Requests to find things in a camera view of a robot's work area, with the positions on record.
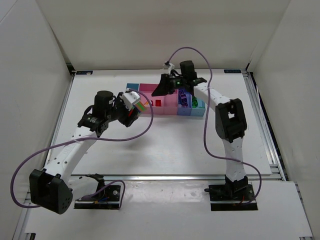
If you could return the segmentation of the red striped lego block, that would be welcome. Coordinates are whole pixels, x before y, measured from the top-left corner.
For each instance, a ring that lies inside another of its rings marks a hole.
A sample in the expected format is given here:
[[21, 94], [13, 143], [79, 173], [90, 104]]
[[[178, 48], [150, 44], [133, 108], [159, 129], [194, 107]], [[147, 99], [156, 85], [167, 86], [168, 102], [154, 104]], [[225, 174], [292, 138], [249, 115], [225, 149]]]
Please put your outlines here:
[[141, 101], [138, 101], [137, 103], [132, 105], [132, 108], [129, 111], [129, 116], [131, 116], [131, 115], [139, 116], [144, 111], [146, 111], [145, 105]]

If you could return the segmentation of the red lego brick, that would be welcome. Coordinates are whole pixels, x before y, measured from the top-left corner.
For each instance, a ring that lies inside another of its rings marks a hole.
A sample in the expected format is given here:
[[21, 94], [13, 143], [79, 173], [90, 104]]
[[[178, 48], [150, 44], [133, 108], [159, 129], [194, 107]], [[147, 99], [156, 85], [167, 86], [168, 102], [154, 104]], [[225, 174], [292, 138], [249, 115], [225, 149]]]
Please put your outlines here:
[[155, 106], [156, 107], [161, 107], [162, 106], [162, 101], [160, 99], [155, 100]]

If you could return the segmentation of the small purple lego block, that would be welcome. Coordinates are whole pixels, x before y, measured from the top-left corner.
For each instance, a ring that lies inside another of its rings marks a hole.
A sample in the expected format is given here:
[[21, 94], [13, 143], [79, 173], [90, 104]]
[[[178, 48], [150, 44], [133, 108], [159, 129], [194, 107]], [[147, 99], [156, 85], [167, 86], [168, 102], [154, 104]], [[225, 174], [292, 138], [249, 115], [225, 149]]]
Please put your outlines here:
[[186, 96], [180, 98], [180, 105], [182, 108], [188, 108], [188, 98]]

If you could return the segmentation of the green lego brick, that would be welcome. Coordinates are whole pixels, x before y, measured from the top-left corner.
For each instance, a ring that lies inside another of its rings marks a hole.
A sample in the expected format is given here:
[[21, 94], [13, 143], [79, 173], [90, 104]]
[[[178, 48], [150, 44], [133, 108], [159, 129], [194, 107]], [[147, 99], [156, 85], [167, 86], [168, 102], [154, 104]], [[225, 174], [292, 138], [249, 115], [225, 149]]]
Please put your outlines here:
[[192, 96], [192, 107], [197, 108], [198, 107], [198, 100], [195, 96]]

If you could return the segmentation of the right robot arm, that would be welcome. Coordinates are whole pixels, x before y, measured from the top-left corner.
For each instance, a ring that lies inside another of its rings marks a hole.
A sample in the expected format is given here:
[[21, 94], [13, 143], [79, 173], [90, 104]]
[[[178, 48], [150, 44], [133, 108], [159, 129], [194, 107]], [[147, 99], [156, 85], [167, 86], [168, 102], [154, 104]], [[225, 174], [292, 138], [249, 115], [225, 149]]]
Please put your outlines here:
[[151, 95], [166, 96], [183, 89], [193, 97], [207, 102], [207, 109], [215, 113], [215, 130], [222, 140], [225, 151], [223, 159], [226, 161], [225, 184], [222, 190], [215, 190], [215, 193], [235, 199], [248, 186], [242, 151], [247, 121], [242, 101], [226, 97], [211, 88], [204, 78], [198, 77], [191, 60], [180, 63], [180, 72], [169, 61], [164, 65], [168, 72], [161, 75], [160, 82]]

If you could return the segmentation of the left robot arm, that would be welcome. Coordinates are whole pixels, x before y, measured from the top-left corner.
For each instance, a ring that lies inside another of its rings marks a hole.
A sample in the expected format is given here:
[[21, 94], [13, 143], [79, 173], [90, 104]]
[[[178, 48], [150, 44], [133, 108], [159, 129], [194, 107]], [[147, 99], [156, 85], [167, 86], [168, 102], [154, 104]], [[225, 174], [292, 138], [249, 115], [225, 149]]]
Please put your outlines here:
[[117, 96], [107, 90], [98, 91], [94, 103], [84, 111], [71, 140], [43, 169], [35, 169], [30, 174], [32, 203], [61, 215], [75, 200], [103, 198], [105, 183], [102, 175], [86, 174], [76, 180], [72, 180], [71, 175], [111, 122], [119, 121], [130, 127], [138, 119], [141, 113], [139, 102], [140, 96], [134, 91], [120, 92]]

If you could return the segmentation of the small pink bin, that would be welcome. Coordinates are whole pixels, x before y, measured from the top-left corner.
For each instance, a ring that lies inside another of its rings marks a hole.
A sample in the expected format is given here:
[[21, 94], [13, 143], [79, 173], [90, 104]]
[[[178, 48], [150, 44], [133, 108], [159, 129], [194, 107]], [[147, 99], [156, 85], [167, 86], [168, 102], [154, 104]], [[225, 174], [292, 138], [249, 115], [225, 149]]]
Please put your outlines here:
[[176, 115], [178, 111], [178, 95], [169, 94], [164, 97], [164, 114]]

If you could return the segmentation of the left light blue bin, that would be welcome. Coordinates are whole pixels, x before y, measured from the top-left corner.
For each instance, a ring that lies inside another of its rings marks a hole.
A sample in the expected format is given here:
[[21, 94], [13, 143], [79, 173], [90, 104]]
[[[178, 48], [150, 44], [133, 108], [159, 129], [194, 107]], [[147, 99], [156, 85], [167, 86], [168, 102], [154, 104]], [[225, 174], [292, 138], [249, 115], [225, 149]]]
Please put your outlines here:
[[139, 84], [138, 83], [127, 83], [126, 88], [138, 91], [139, 90]]

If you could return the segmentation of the light blue bin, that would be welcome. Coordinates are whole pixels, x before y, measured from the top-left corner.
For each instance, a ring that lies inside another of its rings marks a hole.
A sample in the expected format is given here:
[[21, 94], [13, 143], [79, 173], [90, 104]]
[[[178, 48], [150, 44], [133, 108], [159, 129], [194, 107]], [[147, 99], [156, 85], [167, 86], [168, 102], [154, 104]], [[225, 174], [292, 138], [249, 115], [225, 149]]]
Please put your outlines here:
[[139, 84], [138, 83], [127, 83], [126, 88], [138, 91], [139, 90]]
[[191, 109], [190, 115], [193, 117], [203, 117], [206, 112], [206, 104], [204, 101], [197, 98], [198, 106], [196, 108]]

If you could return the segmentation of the dark blue bin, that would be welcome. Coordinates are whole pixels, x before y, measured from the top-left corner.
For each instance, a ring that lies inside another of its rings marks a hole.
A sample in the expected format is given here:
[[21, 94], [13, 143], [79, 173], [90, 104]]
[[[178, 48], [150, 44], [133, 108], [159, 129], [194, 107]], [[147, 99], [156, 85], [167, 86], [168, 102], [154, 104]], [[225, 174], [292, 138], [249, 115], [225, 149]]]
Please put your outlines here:
[[177, 102], [177, 115], [178, 116], [190, 116], [191, 115], [191, 110], [192, 110], [192, 98], [191, 95], [184, 89], [184, 88], [179, 88], [179, 90], [184, 90], [186, 97], [188, 98], [188, 107], [181, 107], [180, 104], [180, 97], [178, 93], [178, 102]]

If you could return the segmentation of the right light blue bin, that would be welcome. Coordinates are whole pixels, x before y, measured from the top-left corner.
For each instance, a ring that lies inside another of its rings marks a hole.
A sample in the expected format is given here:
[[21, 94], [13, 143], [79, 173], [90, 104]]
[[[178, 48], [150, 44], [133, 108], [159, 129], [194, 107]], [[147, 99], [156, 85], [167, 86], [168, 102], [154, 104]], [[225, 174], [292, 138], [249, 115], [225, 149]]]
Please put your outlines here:
[[203, 117], [206, 112], [206, 104], [204, 101], [197, 98], [198, 106], [196, 108], [191, 109], [190, 115], [193, 117]]

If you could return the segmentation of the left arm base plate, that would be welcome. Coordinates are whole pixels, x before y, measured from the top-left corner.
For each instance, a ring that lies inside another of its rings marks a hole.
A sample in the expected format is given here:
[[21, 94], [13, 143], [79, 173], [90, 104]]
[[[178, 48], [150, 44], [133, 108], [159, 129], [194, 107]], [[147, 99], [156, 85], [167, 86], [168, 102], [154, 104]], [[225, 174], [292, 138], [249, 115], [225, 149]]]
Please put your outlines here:
[[78, 199], [74, 199], [77, 210], [119, 210], [122, 207], [126, 184], [123, 180], [105, 182], [100, 174], [80, 176], [70, 184]]

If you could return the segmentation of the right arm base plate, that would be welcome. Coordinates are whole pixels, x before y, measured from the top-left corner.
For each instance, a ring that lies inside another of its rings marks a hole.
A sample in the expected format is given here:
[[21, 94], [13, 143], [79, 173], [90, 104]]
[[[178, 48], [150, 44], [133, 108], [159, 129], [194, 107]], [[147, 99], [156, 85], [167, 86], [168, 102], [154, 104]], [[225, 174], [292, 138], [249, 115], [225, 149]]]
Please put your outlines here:
[[204, 191], [209, 193], [210, 210], [212, 212], [257, 211], [258, 205], [254, 200], [254, 189], [251, 184], [240, 190], [234, 196], [229, 196], [224, 184], [212, 184]]

